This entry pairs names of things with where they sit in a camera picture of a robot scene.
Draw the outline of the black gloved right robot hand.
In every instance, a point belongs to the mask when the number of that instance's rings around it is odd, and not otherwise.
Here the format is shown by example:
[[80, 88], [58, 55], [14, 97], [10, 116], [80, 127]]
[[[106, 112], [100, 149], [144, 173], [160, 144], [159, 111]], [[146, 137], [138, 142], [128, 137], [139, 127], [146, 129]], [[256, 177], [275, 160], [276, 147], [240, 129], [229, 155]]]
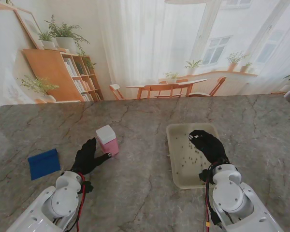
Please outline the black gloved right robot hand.
[[190, 142], [201, 151], [211, 163], [229, 163], [222, 142], [204, 130], [194, 130], [188, 136]]

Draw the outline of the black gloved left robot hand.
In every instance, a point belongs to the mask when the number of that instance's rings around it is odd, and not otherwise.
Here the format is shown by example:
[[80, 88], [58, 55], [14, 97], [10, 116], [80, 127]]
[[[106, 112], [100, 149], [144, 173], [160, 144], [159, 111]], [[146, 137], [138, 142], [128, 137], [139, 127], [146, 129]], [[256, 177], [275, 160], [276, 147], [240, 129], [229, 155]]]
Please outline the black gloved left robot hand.
[[111, 153], [95, 157], [96, 145], [96, 138], [89, 139], [82, 145], [82, 148], [76, 153], [75, 162], [71, 167], [72, 172], [81, 173], [82, 175], [89, 174], [112, 157]]

